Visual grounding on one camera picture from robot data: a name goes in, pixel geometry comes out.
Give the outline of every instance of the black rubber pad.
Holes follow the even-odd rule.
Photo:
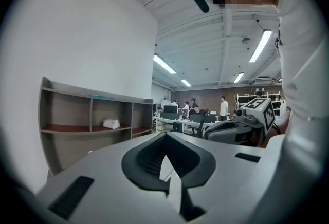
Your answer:
[[[244,160],[248,160],[251,162],[255,162],[258,163],[258,161],[261,159],[259,156],[252,156],[252,155],[247,155],[247,154],[243,154],[243,153],[237,153],[235,155],[235,157],[244,159]]]
[[[78,177],[56,200],[49,206],[56,215],[68,219],[79,202],[93,183],[89,177]]]

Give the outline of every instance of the ceiling light fixture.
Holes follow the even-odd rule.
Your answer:
[[[237,83],[242,78],[243,74],[244,74],[243,72],[240,72],[234,83]]]
[[[269,38],[271,37],[272,31],[264,30],[261,40],[259,41],[256,50],[253,52],[249,62],[255,62],[259,55],[262,53],[263,49],[265,48],[266,43],[268,42]]]
[[[186,80],[182,80],[181,82],[183,82],[187,87],[191,87],[191,84],[189,84]]]
[[[160,59],[159,56],[154,55],[154,56],[153,56],[153,60],[154,60],[156,63],[158,63],[160,66],[162,66],[163,68],[165,68],[170,74],[175,74],[175,73],[176,73],[172,68],[170,68],[170,67],[168,66],[167,63],[165,63],[162,59]]]

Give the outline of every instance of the white shirt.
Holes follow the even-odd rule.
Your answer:
[[[305,101],[310,99],[299,94],[294,78],[315,50],[323,44],[328,30],[322,19],[324,17],[313,0],[279,0],[277,11],[280,19],[282,87],[287,106],[296,115],[289,122],[290,126],[290,123],[306,120],[309,115]]]
[[[226,108],[228,108],[228,103],[227,103],[227,101],[221,102],[221,112],[220,112],[220,116],[225,116],[225,115],[227,115]]]
[[[186,105],[184,106],[184,109],[187,110],[187,117],[188,117],[189,114],[190,114],[190,107],[189,107],[189,105],[186,104]]]

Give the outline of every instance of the ceiling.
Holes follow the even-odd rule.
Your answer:
[[[274,7],[222,10],[208,3],[210,11],[203,13],[193,0],[138,1],[159,20],[155,53],[176,71],[169,74],[154,63],[154,83],[187,90],[181,80],[187,80],[190,89],[207,89],[245,86],[257,77],[281,77],[274,34],[256,62],[249,63],[263,28],[278,29]],[[242,43],[244,37],[250,38],[248,44]],[[233,84],[239,72],[244,76]]]

